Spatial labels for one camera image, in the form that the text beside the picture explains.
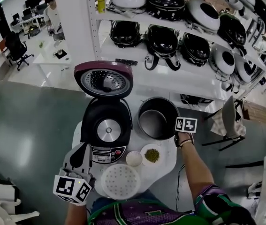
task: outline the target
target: hand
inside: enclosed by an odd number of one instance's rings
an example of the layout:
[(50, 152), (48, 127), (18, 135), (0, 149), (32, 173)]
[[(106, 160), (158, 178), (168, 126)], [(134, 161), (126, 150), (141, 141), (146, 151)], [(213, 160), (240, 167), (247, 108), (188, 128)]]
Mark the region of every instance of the hand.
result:
[(191, 140), (189, 133), (178, 132), (180, 143), (186, 140)]

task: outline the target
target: yellow bottle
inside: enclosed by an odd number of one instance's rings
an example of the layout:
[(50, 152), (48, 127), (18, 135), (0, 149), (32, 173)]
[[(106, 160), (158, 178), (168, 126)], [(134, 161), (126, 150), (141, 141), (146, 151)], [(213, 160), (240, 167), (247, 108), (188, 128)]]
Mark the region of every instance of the yellow bottle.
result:
[(106, 11), (105, 0), (97, 0), (97, 9), (99, 13), (105, 13)]

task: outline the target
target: black rice cooker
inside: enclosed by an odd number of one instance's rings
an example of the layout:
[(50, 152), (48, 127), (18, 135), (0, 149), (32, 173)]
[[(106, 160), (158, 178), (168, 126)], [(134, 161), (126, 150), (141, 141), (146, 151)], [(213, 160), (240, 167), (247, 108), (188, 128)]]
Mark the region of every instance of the black rice cooker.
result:
[(75, 67), (75, 79), (94, 97), (83, 117), (81, 142), (91, 146), (93, 162), (114, 163), (123, 156), (132, 129), (123, 99), (133, 88), (132, 69), (119, 62), (91, 61)]

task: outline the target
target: bracelet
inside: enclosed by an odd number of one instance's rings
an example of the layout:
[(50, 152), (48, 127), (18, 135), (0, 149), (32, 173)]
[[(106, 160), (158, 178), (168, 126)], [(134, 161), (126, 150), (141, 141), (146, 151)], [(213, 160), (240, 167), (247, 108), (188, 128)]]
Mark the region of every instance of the bracelet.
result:
[(186, 143), (192, 143), (192, 140), (188, 139), (188, 140), (185, 140), (185, 141), (181, 142), (180, 145), (179, 145), (179, 148), (182, 149), (182, 147), (183, 147), (184, 144), (186, 144)]

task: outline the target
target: computer monitor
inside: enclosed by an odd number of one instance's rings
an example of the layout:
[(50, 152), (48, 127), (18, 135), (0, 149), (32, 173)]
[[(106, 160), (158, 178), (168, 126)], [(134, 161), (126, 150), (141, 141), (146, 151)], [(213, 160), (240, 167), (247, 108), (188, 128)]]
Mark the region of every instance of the computer monitor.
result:
[(17, 19), (19, 18), (19, 14), (18, 13), (16, 13), (15, 15), (13, 15), (13, 20), (16, 22), (17, 21)]
[(27, 15), (30, 15), (30, 14), (31, 14), (30, 8), (27, 8), (27, 9), (23, 10), (23, 16), (27, 16)]
[(42, 0), (26, 0), (25, 1), (25, 6), (27, 8), (34, 8), (35, 6), (39, 5), (39, 3), (41, 2)]

